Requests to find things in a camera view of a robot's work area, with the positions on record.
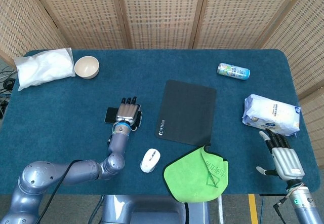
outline gray robot arm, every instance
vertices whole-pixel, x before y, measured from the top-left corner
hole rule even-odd
[[[288,185],[287,195],[273,206],[275,211],[283,221],[278,208],[289,198],[300,224],[322,224],[311,193],[301,181],[305,172],[296,152],[291,149],[284,136],[275,134],[268,129],[267,132],[270,137],[262,131],[260,131],[260,135],[272,154],[275,170],[265,170],[259,166],[257,166],[257,170],[263,175],[279,176]]]
[[[101,163],[93,160],[75,162],[68,170],[62,184],[74,185],[91,180],[109,180],[125,166],[124,153],[131,126],[135,123],[140,105],[136,97],[123,98],[122,110],[118,110],[116,123],[108,148],[109,156]],[[39,217],[38,209],[47,189],[59,182],[68,165],[50,162],[33,162],[25,167],[12,195],[11,206],[0,224],[34,224]]]

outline blue felt tablecloth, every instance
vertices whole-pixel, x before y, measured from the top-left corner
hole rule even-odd
[[[123,97],[136,95],[142,106],[142,125],[132,132],[124,170],[110,181],[63,186],[66,194],[168,194],[163,167],[194,146],[158,139],[154,129],[165,83],[169,79],[217,90],[210,151],[229,162],[227,194],[284,193],[286,184],[263,176],[257,165],[273,168],[273,160],[259,130],[244,125],[244,99],[257,94],[297,105],[298,100],[285,55],[279,50],[73,50],[74,60],[91,55],[100,62],[91,80],[65,78],[17,91],[17,82],[0,133],[0,193],[9,194],[24,167],[33,161],[69,163],[73,159],[106,157],[111,125],[104,123],[107,107],[118,107]],[[216,74],[219,63],[249,68],[241,81]],[[304,167],[311,191],[319,187],[319,173],[300,119],[297,138],[289,137]],[[149,148],[161,153],[149,174],[140,162]]]

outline white label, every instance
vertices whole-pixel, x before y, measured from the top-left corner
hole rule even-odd
[[[292,168],[291,171],[292,171],[292,174],[301,174],[302,173],[299,169],[296,169],[296,168]]]

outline green microfiber towel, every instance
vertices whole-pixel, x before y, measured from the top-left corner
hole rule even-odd
[[[163,172],[173,197],[180,202],[203,202],[220,196],[228,185],[228,162],[200,147],[170,163]]]

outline white computer mouse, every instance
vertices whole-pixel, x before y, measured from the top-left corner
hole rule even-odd
[[[143,172],[149,173],[154,170],[157,162],[160,160],[160,152],[156,149],[149,149],[141,161],[141,169]]]

